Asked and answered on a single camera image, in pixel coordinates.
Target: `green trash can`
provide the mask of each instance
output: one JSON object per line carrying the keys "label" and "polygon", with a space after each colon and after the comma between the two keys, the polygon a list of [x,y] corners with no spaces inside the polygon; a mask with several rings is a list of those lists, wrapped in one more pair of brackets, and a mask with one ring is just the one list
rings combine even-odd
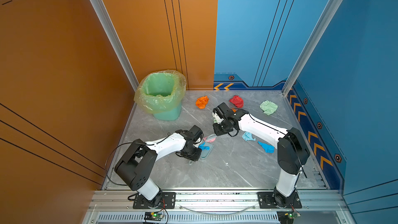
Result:
{"label": "green trash can", "polygon": [[138,86],[134,101],[155,118],[173,121],[180,115],[186,85],[185,76],[175,70],[150,73]]}

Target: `gray marble floor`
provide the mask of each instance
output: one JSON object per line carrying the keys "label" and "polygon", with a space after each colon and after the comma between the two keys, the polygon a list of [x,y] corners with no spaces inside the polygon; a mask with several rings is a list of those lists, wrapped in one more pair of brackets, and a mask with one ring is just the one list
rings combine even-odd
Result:
{"label": "gray marble floor", "polygon": [[[196,99],[205,96],[209,103],[205,109],[196,107]],[[143,141],[156,140],[173,133],[176,130],[189,130],[193,125],[200,127],[205,136],[213,133],[212,110],[222,102],[234,107],[229,102],[234,95],[244,100],[244,107],[250,113],[268,123],[278,127],[290,129],[298,123],[289,108],[289,104],[278,91],[187,91],[182,101],[182,111],[176,121],[159,121],[151,114],[136,108],[132,122],[128,128],[125,142],[132,142],[137,138]],[[270,116],[263,114],[261,102],[269,100],[278,105],[278,109]],[[278,181],[280,167],[277,163],[277,150],[266,153],[257,141],[246,142],[241,137],[241,131],[236,137],[223,135],[216,138],[215,146],[204,160],[189,164],[189,160],[177,157],[174,153],[161,158],[155,163],[151,173],[152,180],[162,189],[176,187],[261,187],[273,189]],[[122,146],[117,153],[116,161],[120,159],[128,145]],[[316,189],[318,184],[312,172],[317,171],[313,161],[308,159],[305,171],[308,176],[300,176],[297,187],[301,189]],[[111,179],[120,184],[124,182],[116,173]],[[115,188],[109,183],[108,189]]]}

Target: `orange chevron decal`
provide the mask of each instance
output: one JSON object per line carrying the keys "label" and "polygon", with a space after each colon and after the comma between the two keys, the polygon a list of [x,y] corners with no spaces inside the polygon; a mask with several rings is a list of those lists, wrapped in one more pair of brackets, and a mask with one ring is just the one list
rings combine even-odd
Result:
{"label": "orange chevron decal", "polygon": [[300,105],[300,103],[294,103],[293,105],[294,105],[293,112],[296,113],[296,107],[301,107],[301,105]]}
{"label": "orange chevron decal", "polygon": [[323,170],[323,162],[327,162],[328,164],[330,164],[331,166],[333,166],[333,164],[331,163],[331,161],[327,160],[326,158],[321,156],[321,169]]}
{"label": "orange chevron decal", "polygon": [[221,86],[223,83],[218,84],[214,89],[219,90],[218,87]]}
{"label": "orange chevron decal", "polygon": [[322,146],[320,146],[320,145],[317,144],[317,143],[314,143],[314,155],[315,155],[315,156],[316,156],[316,148],[319,148],[319,149],[325,151],[325,148],[323,148]]}
{"label": "orange chevron decal", "polygon": [[304,115],[304,116],[307,116],[306,114],[305,114],[305,112],[300,112],[300,111],[298,111],[298,121],[300,122],[300,116],[301,115]]}
{"label": "orange chevron decal", "polygon": [[316,135],[314,132],[308,132],[308,142],[311,143],[311,136],[318,138],[318,135]]}
{"label": "orange chevron decal", "polygon": [[229,87],[232,86],[233,83],[230,83],[228,86],[224,87],[225,90],[229,90]]}
{"label": "orange chevron decal", "polygon": [[297,98],[297,96],[296,95],[290,95],[290,104],[292,104],[292,98]]}

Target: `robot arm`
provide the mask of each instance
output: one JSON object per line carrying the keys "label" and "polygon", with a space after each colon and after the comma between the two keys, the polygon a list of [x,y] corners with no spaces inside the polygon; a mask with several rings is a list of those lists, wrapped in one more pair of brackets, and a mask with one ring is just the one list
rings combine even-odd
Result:
{"label": "robot arm", "polygon": [[278,164],[281,167],[279,181],[274,189],[275,205],[289,206],[295,198],[293,194],[302,166],[307,162],[310,152],[301,132],[296,128],[287,130],[259,120],[242,109],[231,110],[221,103],[213,110],[217,123],[213,124],[217,136],[233,129],[250,132],[278,149]]}
{"label": "robot arm", "polygon": [[123,154],[115,166],[115,172],[133,191],[142,194],[149,205],[157,206],[161,200],[161,189],[149,177],[157,160],[173,153],[180,152],[180,156],[197,161],[202,152],[194,146],[200,142],[202,130],[193,126],[189,131],[177,130],[173,134],[155,141],[143,142],[135,140]]}

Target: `light blue crumpled paper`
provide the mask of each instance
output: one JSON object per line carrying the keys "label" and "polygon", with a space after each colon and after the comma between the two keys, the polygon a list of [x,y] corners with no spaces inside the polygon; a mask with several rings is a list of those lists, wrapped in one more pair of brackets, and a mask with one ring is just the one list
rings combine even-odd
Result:
{"label": "light blue crumpled paper", "polygon": [[258,142],[259,145],[267,152],[267,153],[273,153],[275,148],[272,145],[265,144],[262,142]]}
{"label": "light blue crumpled paper", "polygon": [[251,135],[250,132],[245,132],[245,133],[243,133],[242,138],[243,138],[244,140],[246,140],[246,141],[249,141],[249,140],[256,141],[256,138],[252,137],[252,135]]}
{"label": "light blue crumpled paper", "polygon": [[198,148],[199,148],[199,149],[202,149],[202,150],[210,150],[210,147],[205,146],[205,143],[203,143],[203,144],[201,144],[200,146],[198,146]]}

